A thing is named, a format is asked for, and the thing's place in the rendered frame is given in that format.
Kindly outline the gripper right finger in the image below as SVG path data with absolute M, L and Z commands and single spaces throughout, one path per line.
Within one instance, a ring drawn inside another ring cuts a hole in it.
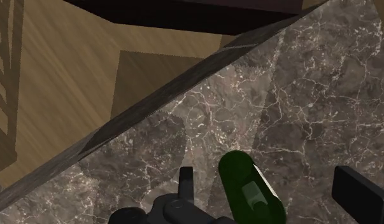
M 335 167 L 331 195 L 358 224 L 384 224 L 384 189 L 351 167 Z

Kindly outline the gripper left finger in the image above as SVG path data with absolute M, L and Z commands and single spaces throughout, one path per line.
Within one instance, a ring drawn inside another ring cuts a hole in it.
M 150 212 L 125 207 L 110 216 L 108 224 L 214 224 L 214 217 L 194 205 L 194 170 L 181 167 L 178 192 L 158 196 Z

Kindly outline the dark green bottle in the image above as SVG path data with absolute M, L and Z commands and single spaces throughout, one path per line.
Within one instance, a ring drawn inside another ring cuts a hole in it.
M 238 224 L 286 224 L 285 208 L 249 154 L 227 152 L 218 171 L 233 218 Z

